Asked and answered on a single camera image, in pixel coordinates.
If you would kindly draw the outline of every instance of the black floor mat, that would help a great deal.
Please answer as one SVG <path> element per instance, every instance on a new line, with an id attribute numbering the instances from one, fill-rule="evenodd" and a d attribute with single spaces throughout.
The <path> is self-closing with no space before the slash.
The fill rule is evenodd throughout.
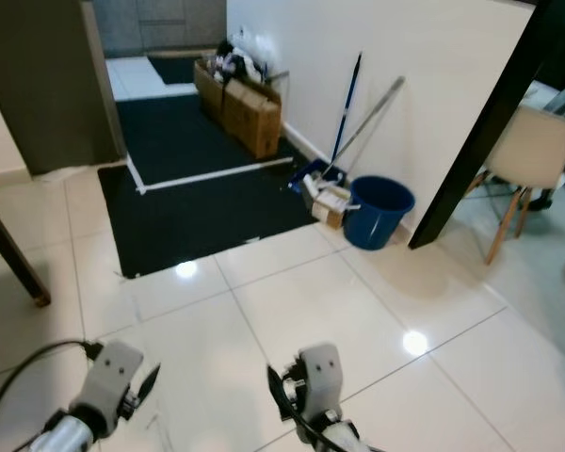
<path id="1" fill-rule="evenodd" d="M 202 114 L 199 96 L 118 102 L 117 108 L 128 152 L 146 186 L 256 162 Z M 282 148 L 273 158 L 289 155 Z"/>
<path id="2" fill-rule="evenodd" d="M 149 56 L 149 61 L 157 71 L 163 83 L 192 83 L 196 56 L 185 58 L 160 58 Z"/>
<path id="3" fill-rule="evenodd" d="M 126 167 L 99 169 L 123 275 L 145 275 L 315 222 L 301 196 L 287 188 L 306 160 L 283 147 L 296 156 L 293 165 L 142 196 Z"/>

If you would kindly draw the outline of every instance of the blue bucket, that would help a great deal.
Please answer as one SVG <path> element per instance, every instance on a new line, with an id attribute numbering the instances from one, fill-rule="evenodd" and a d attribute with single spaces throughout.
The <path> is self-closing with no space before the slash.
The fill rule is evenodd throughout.
<path id="1" fill-rule="evenodd" d="M 402 184 L 378 176 L 359 177 L 349 190 L 351 204 L 360 208 L 346 214 L 346 239 L 363 250 L 380 250 L 414 207 L 414 196 Z"/>

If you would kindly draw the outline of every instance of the black table leg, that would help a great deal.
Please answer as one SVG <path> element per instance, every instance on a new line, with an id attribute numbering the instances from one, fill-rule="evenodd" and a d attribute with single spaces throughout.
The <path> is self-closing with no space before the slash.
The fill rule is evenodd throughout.
<path id="1" fill-rule="evenodd" d="M 50 293 L 38 277 L 36 271 L 27 262 L 19 247 L 0 221 L 0 254 L 7 261 L 8 266 L 25 287 L 36 306 L 43 307 L 50 304 Z"/>

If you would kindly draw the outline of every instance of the white chair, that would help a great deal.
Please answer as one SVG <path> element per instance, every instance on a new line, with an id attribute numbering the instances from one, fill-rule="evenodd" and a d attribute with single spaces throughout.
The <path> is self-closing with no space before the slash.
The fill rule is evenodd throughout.
<path id="1" fill-rule="evenodd" d="M 515 237 L 524 228 L 532 188 L 555 188 L 565 167 L 565 118 L 519 106 L 485 164 L 467 189 L 480 186 L 492 173 L 518 186 L 486 257 L 489 265 L 502 243 L 519 200 L 523 201 Z"/>

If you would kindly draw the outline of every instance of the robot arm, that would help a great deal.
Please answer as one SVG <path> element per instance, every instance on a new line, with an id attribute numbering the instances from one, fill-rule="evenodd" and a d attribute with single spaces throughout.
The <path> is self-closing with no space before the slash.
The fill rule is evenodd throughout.
<path id="1" fill-rule="evenodd" d="M 32 452 L 84 452 L 110 436 L 120 417 L 129 420 L 151 392 L 157 366 L 144 380 L 138 394 L 130 383 L 142 363 L 142 353 L 118 341 L 101 350 L 89 370 L 82 391 L 67 412 L 57 412 L 27 450 Z"/>
<path id="2" fill-rule="evenodd" d="M 339 404 L 343 373 L 331 344 L 301 350 L 280 378 L 268 367 L 270 393 L 283 421 L 293 419 L 299 439 L 316 452 L 369 452 L 351 421 L 342 420 Z"/>

